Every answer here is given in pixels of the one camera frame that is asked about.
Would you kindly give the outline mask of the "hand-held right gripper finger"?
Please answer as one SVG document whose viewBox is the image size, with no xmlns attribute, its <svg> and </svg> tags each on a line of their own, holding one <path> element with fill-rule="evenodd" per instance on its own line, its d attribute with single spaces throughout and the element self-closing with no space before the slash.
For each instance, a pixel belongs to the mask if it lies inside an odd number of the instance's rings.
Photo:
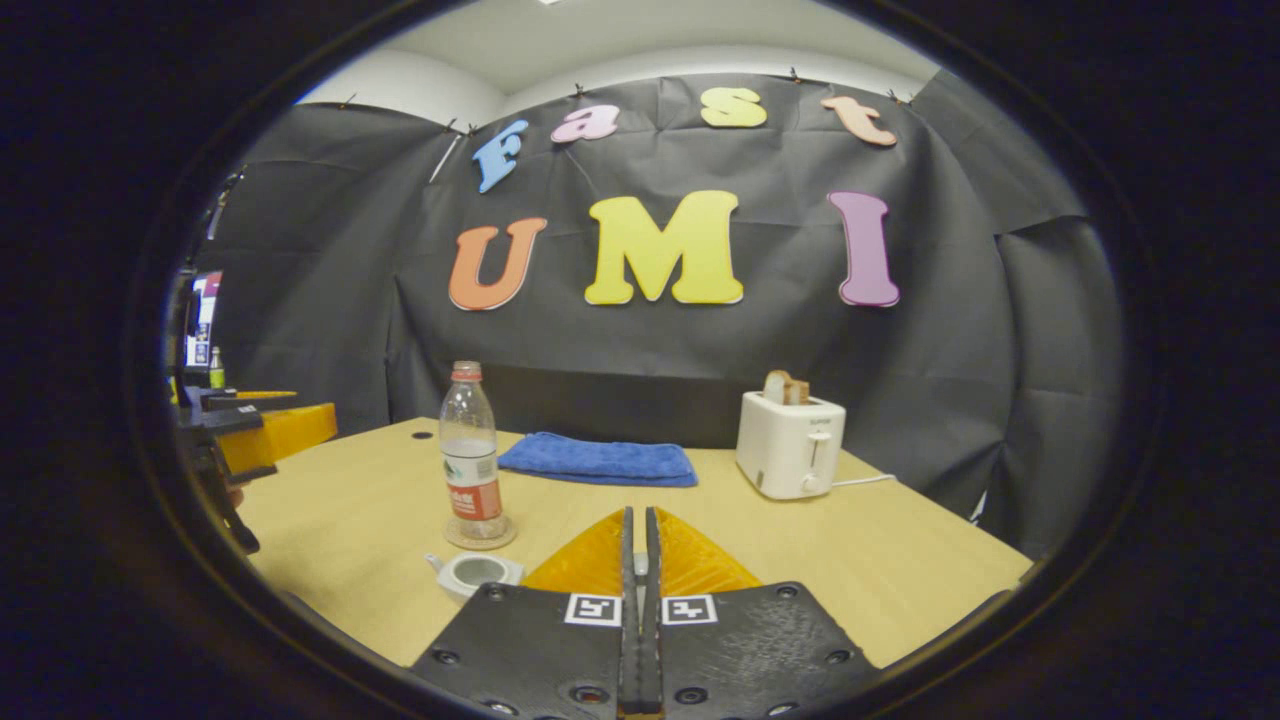
<svg viewBox="0 0 1280 720">
<path fill-rule="evenodd" d="M 663 509 L 645 511 L 641 688 L 664 719 L 799 719 L 881 678 L 800 582 L 765 584 Z"/>
<path fill-rule="evenodd" d="M 411 665 L 458 714 L 494 719 L 618 719 L 634 688 L 626 673 L 639 629 L 634 512 L 623 509 L 584 538 L 599 559 L 572 562 L 604 592 L 481 584 Z"/>
</svg>

